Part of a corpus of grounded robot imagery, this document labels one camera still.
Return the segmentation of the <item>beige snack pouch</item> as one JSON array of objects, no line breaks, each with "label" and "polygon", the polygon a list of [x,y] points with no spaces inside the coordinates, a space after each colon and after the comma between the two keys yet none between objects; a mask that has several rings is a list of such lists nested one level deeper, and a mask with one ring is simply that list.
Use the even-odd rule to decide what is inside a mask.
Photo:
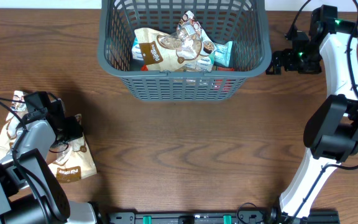
[{"label": "beige snack pouch", "polygon": [[52,147],[53,161],[48,164],[59,183],[76,182],[97,174],[85,135],[60,146]]},{"label": "beige snack pouch", "polygon": [[[28,112],[24,103],[24,96],[26,94],[26,92],[15,90],[12,97],[16,102],[11,103],[11,110],[20,118]],[[10,151],[11,146],[16,140],[16,128],[18,124],[19,120],[11,112],[8,112],[6,122],[0,133],[0,160]]]},{"label": "beige snack pouch", "polygon": [[182,15],[172,34],[139,28],[135,37],[148,71],[209,72],[213,68],[216,46],[191,11]]}]

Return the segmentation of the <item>teal snack bar wrapper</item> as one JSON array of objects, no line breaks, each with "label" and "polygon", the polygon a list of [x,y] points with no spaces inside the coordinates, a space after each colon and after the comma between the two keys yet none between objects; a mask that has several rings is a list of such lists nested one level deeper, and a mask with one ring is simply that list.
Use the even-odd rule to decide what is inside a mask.
[{"label": "teal snack bar wrapper", "polygon": [[224,67],[230,66],[232,44],[232,41],[229,41],[226,44],[215,43],[216,50],[214,51],[214,61],[217,64],[223,65]]}]

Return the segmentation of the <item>tissue multipack strip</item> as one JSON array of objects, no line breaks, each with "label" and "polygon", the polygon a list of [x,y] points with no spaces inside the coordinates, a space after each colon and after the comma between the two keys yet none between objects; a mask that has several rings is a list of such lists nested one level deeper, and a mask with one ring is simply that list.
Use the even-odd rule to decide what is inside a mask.
[{"label": "tissue multipack strip", "polygon": [[[134,43],[132,45],[132,58],[137,61],[141,61],[141,62],[144,61],[137,38],[134,39]],[[210,72],[213,68],[213,65],[214,65],[214,55],[212,54],[207,57],[203,57],[195,62],[191,62],[183,65],[182,67],[177,69],[177,72],[199,72],[199,71]]]}]

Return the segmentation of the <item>orange cracker package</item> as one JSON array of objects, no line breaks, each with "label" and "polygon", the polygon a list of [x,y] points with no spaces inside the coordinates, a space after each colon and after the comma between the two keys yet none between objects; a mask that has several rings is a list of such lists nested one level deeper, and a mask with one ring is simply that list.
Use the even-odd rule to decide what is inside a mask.
[{"label": "orange cracker package", "polygon": [[[141,71],[147,71],[148,69],[147,69],[147,66],[144,65],[144,66],[141,67],[140,70]],[[233,68],[218,67],[218,66],[213,65],[212,66],[212,71],[215,71],[215,70],[217,70],[217,71],[227,71],[227,72],[234,71]],[[197,69],[194,69],[194,68],[184,66],[182,68],[177,69],[177,72],[202,72],[202,70],[197,70]]]}]

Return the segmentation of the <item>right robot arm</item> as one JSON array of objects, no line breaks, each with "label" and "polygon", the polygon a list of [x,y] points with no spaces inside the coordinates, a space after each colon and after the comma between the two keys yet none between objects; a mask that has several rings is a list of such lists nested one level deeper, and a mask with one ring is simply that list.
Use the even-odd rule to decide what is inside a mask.
[{"label": "right robot arm", "polygon": [[308,120],[305,154],[278,202],[264,213],[264,223],[339,223],[335,210],[313,210],[315,198],[336,169],[358,153],[358,22],[340,19],[337,7],[323,5],[311,14],[310,29],[291,26],[292,47],[276,51],[267,74],[282,71],[324,73],[327,97]]}]

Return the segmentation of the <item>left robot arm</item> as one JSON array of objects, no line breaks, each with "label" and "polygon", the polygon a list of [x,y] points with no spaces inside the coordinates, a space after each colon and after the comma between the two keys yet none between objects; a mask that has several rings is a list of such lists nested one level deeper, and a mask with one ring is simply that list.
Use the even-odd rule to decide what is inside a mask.
[{"label": "left robot arm", "polygon": [[98,206],[68,200],[47,165],[53,147],[83,135],[61,99],[46,91],[24,96],[27,113],[13,116],[16,140],[0,160],[0,223],[102,223]]}]

